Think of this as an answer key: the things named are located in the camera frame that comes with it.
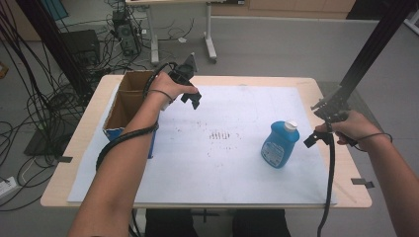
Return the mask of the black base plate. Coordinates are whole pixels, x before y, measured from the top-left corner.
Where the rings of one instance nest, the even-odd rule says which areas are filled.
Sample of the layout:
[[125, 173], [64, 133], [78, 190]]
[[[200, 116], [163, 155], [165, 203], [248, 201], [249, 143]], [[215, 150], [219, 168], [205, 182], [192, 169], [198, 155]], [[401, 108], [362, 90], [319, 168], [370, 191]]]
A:
[[62, 156], [73, 133], [67, 130], [37, 130], [24, 150], [28, 156]]

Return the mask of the person's right hand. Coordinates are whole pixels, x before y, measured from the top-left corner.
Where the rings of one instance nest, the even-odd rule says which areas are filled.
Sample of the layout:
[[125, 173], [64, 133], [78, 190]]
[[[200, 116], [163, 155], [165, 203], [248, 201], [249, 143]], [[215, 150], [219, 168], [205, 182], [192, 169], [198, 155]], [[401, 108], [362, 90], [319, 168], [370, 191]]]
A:
[[345, 121], [333, 123], [332, 131], [339, 137], [338, 144], [346, 145], [347, 138], [351, 138], [356, 140], [359, 147], [365, 151], [374, 142], [387, 141], [386, 136], [374, 124], [356, 111], [349, 111], [349, 116]]

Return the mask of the wooden cabinet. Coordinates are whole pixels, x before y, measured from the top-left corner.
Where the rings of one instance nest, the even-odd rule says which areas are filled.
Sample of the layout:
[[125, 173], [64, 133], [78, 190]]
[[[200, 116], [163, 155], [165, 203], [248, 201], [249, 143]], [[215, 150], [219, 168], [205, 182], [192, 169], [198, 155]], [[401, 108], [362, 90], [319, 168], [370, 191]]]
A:
[[356, 0], [237, 0], [213, 4], [214, 16], [345, 19]]

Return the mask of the white power strip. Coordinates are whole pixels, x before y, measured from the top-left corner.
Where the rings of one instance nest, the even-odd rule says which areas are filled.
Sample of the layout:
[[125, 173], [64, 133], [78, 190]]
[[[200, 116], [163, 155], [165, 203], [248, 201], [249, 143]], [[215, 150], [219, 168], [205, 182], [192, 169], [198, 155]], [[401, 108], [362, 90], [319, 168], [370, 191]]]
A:
[[0, 198], [5, 197], [18, 188], [18, 184], [14, 177], [10, 177], [0, 182]]

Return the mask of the black equipment case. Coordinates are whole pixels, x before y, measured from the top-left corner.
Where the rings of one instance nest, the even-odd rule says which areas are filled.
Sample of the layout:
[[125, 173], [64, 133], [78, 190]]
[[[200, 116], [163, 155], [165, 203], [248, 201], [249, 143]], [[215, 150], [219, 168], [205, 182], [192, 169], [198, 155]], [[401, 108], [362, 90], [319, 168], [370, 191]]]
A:
[[100, 61], [100, 44], [94, 30], [61, 34], [71, 55], [81, 66], [97, 65]]

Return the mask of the white desk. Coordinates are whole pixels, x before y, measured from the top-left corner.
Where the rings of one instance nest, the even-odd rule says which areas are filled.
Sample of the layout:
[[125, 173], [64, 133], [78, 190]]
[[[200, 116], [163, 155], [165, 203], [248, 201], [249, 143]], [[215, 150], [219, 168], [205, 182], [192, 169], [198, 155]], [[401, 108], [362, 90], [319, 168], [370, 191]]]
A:
[[217, 55], [211, 37], [211, 4], [217, 0], [125, 0], [129, 6], [138, 6], [145, 10], [147, 24], [150, 32], [150, 62], [157, 65], [159, 59], [159, 42], [158, 36], [154, 32], [152, 5], [168, 5], [168, 4], [204, 4], [206, 6], [206, 30], [204, 31], [204, 40], [207, 46], [209, 59], [212, 62], [217, 61]]

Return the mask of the black metal stand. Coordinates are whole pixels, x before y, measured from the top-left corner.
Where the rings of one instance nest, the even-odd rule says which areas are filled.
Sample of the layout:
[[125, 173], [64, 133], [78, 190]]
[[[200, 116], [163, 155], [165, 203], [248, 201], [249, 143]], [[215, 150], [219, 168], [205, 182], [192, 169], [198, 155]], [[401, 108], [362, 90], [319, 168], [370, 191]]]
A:
[[67, 77], [81, 103], [87, 106], [94, 90], [70, 54], [53, 17], [44, 7], [42, 0], [16, 0], [16, 3]]
[[347, 110], [347, 101], [418, 0], [394, 0], [367, 39], [340, 83], [330, 104]]

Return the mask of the black computer tower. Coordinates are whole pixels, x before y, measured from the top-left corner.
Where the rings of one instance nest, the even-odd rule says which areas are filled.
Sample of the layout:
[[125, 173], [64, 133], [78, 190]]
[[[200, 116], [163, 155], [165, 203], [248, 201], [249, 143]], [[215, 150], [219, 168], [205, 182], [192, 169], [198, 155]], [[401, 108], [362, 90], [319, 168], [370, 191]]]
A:
[[124, 56], [139, 55], [138, 39], [127, 11], [114, 11], [112, 17], [115, 32], [120, 40]]

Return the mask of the blue-sided cardboard box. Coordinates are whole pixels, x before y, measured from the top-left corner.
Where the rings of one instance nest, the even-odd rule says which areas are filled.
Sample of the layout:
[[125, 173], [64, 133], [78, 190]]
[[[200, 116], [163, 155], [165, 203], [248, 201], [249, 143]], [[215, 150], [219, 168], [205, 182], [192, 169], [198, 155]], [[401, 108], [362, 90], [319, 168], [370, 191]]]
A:
[[110, 141], [121, 135], [138, 111], [143, 102], [143, 90], [152, 74], [150, 70], [140, 70], [124, 75], [103, 125], [103, 131]]

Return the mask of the blue bottle with white cap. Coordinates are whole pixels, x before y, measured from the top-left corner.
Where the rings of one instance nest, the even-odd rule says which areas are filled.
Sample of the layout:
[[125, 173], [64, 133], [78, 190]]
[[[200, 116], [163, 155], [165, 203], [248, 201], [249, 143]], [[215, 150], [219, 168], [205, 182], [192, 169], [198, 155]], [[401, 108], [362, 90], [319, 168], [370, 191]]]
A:
[[289, 161], [298, 140], [299, 132], [294, 120], [275, 121], [271, 124], [270, 135], [262, 145], [261, 155], [269, 165], [280, 169]]

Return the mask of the person's left leg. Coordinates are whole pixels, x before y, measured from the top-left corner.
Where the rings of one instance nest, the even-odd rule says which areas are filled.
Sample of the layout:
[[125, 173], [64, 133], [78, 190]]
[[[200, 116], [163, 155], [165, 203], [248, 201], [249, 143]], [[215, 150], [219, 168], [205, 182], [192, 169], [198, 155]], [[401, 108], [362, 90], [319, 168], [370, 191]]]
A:
[[189, 209], [148, 209], [145, 237], [199, 237]]

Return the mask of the person's leg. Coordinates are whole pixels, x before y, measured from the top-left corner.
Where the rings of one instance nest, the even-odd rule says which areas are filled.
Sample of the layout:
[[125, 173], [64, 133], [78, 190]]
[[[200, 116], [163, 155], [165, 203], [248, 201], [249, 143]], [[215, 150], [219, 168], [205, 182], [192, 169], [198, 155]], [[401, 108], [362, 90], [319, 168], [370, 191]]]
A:
[[291, 237], [283, 209], [239, 209], [232, 220], [232, 237]]
[[148, 209], [145, 237], [199, 237], [189, 209]]

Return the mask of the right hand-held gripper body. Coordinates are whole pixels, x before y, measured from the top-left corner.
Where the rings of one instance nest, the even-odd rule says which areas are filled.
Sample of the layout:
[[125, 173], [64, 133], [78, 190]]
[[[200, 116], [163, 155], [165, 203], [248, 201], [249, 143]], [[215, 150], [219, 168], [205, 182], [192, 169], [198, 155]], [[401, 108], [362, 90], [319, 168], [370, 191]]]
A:
[[349, 116], [348, 98], [333, 94], [321, 99], [311, 107], [314, 114], [326, 123], [326, 131], [332, 131], [332, 124], [345, 121]]

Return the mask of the person's right leg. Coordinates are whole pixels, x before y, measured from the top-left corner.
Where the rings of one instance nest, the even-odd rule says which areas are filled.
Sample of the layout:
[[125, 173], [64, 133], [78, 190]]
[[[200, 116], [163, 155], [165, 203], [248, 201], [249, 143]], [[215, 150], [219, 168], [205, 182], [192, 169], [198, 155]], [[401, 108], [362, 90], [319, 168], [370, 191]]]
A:
[[283, 209], [239, 209], [232, 220], [232, 237], [291, 237]]

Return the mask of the person's left hand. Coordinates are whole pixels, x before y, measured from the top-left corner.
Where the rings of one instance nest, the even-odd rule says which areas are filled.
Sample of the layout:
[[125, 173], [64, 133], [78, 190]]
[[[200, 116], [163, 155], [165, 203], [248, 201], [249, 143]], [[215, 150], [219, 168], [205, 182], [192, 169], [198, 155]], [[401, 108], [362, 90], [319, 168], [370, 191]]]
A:
[[164, 111], [181, 94], [195, 94], [199, 90], [195, 86], [175, 83], [167, 73], [159, 73], [146, 93], [144, 103], [157, 111]]

